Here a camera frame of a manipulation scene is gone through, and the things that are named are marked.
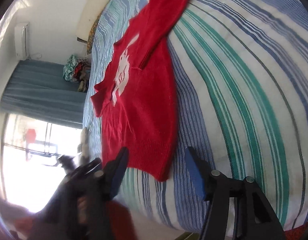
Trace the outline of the person's hand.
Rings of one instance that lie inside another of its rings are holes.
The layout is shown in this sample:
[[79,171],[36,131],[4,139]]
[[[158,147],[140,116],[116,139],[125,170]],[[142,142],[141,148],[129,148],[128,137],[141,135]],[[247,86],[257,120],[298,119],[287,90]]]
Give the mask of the person's hand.
[[88,217],[87,217],[86,196],[81,196],[80,198],[78,198],[77,207],[78,207],[78,223],[81,225],[87,225]]

